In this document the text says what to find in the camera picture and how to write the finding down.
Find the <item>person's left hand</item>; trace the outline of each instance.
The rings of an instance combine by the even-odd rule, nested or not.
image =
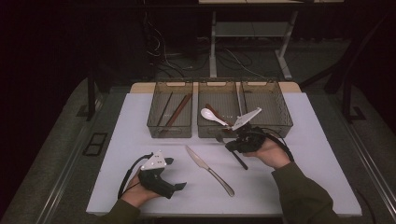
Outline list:
[[[133,205],[134,207],[140,207],[143,203],[153,198],[161,197],[158,193],[155,193],[149,189],[145,189],[140,184],[138,174],[139,170],[134,174],[134,177],[129,181],[126,191],[122,194],[121,199],[125,202]]]

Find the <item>white spoon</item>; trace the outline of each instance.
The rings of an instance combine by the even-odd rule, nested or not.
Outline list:
[[[216,117],[212,111],[210,111],[207,108],[204,108],[201,110],[201,115],[202,117],[204,117],[205,119],[209,119],[209,120],[213,120],[216,121],[218,123],[220,123],[221,125],[227,126],[228,124],[224,121],[222,121],[221,119],[218,119],[218,117]]]

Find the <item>hand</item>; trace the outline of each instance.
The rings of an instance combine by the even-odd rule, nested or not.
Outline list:
[[[133,205],[134,207],[140,207],[143,203],[147,202],[150,199],[160,197],[161,195],[149,190],[145,189],[140,184],[138,174],[140,169],[136,172],[134,177],[129,181],[127,190],[122,194],[121,199],[125,202]]]
[[[290,163],[290,159],[283,149],[273,140],[266,138],[262,147],[254,152],[243,154],[246,157],[257,157],[266,165],[279,169]]]

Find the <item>knife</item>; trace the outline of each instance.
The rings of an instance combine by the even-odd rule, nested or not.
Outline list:
[[[189,153],[189,155],[192,157],[192,159],[195,161],[195,163],[197,163],[197,165],[201,168],[206,169],[210,174],[212,174],[219,182],[220,184],[225,188],[225,190],[227,191],[227,193],[233,197],[235,195],[235,193],[233,192],[233,189],[230,187],[230,185],[228,185],[223,179],[221,179],[221,177],[216,174],[207,164],[206,162],[204,162],[197,154],[195,154],[194,151],[192,151],[191,148],[189,148],[188,146],[186,146],[187,152]]]

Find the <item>dark background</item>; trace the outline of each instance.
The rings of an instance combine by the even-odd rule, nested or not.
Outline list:
[[[316,41],[322,38],[359,39],[389,11],[391,2],[346,1],[342,8],[304,10],[299,14],[293,38],[315,38]],[[183,3],[194,4],[194,1]],[[277,20],[283,10],[289,9],[267,10],[265,19]],[[245,19],[244,13],[222,13],[225,20]],[[166,41],[184,49],[191,57],[194,56],[196,36],[209,36],[209,11],[153,11],[152,14]],[[69,95],[89,71],[95,74],[100,91],[153,77],[146,53],[147,37],[144,34],[147,27],[142,24],[142,16],[141,12],[132,10],[79,10],[70,7],[68,2],[0,1],[1,105],[4,111],[1,120],[0,217]],[[394,132],[395,22],[395,10],[392,10],[351,71],[356,85]]]

